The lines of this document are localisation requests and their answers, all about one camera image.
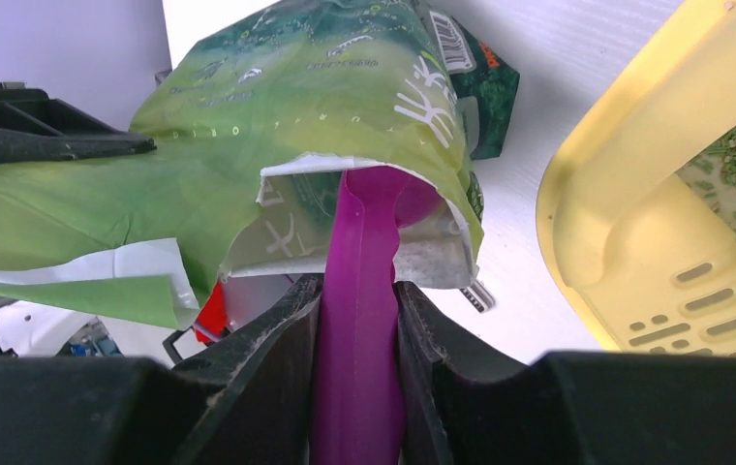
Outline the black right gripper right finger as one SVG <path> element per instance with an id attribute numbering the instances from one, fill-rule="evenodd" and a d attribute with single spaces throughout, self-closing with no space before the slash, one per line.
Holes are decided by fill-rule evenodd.
<path id="1" fill-rule="evenodd" d="M 736 464 L 736 358 L 550 352 L 523 364 L 394 287 L 407 464 Z"/>

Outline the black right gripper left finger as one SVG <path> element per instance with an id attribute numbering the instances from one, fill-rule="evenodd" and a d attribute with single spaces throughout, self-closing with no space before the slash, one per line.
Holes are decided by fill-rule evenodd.
<path id="1" fill-rule="evenodd" d="M 172 368 L 0 356 L 0 464 L 302 464 L 322 278 Z"/>

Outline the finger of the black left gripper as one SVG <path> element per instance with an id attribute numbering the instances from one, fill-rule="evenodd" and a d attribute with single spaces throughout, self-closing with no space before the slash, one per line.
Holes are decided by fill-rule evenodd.
<path id="1" fill-rule="evenodd" d="M 154 140 L 119 131 L 22 82 L 0 82 L 0 165 L 151 152 Z"/>

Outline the magenta plastic scoop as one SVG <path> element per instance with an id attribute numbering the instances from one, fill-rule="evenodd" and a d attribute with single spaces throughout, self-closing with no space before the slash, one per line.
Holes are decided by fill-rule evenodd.
<path id="1" fill-rule="evenodd" d="M 395 464 L 404 430 L 396 366 L 399 304 L 393 259 L 399 230 L 440 198 L 393 167 L 343 173 L 316 341 L 311 416 L 313 464 Z"/>

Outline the yellow litter box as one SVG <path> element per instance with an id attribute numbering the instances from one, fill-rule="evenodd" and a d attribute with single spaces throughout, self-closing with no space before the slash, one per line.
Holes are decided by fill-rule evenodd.
<path id="1" fill-rule="evenodd" d="M 736 231 L 679 176 L 736 125 L 736 1 L 686 1 L 542 178 L 541 255 L 603 349 L 736 357 Z"/>

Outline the green cat litter bag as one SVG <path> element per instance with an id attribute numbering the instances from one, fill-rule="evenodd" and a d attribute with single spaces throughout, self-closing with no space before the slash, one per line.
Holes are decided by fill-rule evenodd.
<path id="1" fill-rule="evenodd" d="M 393 167 L 440 200 L 399 281 L 475 279 L 518 73 L 422 1 L 281 1 L 198 41 L 125 132 L 147 153 L 0 165 L 0 296 L 183 328 L 223 277 L 321 273 L 342 175 Z"/>

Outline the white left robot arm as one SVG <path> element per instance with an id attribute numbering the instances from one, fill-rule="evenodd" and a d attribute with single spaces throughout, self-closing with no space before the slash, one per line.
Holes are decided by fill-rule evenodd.
<path id="1" fill-rule="evenodd" d="M 144 136 L 118 131 L 22 82 L 0 82 L 0 165 L 135 155 L 153 150 Z M 118 357 L 91 315 L 0 296 L 0 355 Z"/>

